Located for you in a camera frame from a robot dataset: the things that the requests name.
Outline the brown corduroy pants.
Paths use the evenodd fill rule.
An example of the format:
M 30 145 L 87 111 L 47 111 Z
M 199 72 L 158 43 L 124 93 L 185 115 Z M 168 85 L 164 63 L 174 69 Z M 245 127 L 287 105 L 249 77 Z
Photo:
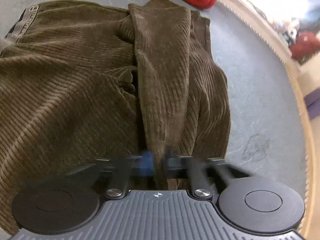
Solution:
M 1 228 L 29 180 L 97 158 L 223 157 L 227 77 L 210 20 L 169 0 L 35 4 L 1 39 Z

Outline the grey quilted mattress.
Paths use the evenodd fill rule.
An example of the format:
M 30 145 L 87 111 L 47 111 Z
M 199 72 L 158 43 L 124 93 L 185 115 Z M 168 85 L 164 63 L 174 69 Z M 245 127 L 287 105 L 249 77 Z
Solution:
M 26 7 L 45 1 L 51 0 L 1 0 L 1 35 Z M 126 8 L 149 0 L 82 1 Z M 220 0 L 201 15 L 210 19 L 212 55 L 228 79 L 232 121 L 227 160 L 305 197 L 305 137 L 282 57 L 229 0 Z

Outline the purple yoga mat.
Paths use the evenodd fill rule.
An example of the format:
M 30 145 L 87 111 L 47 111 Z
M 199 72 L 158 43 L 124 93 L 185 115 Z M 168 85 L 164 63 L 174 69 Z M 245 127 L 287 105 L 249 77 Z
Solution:
M 313 92 L 304 97 L 310 120 L 320 114 L 320 89 L 316 88 Z

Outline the red cushion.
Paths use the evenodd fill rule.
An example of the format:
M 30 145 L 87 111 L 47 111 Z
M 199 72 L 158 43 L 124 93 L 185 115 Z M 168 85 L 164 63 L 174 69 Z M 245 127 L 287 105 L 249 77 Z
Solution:
M 295 44 L 289 46 L 291 57 L 297 61 L 319 51 L 319 38 L 310 31 L 299 32 Z

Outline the panda plush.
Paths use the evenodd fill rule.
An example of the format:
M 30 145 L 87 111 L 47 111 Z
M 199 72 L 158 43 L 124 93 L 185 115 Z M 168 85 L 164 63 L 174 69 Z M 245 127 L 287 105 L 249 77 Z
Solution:
M 289 46 L 295 44 L 298 37 L 298 30 L 294 27 L 289 27 L 287 31 L 285 31 L 284 37 Z

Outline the wooden bed frame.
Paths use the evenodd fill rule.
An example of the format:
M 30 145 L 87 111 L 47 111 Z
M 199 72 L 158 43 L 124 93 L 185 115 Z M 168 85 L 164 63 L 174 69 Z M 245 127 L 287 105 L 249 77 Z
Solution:
M 219 0 L 236 17 L 254 51 L 231 69 L 233 127 L 227 159 L 300 192 L 306 212 L 300 233 L 319 239 L 319 143 L 309 120 L 298 70 L 276 37 L 240 0 Z

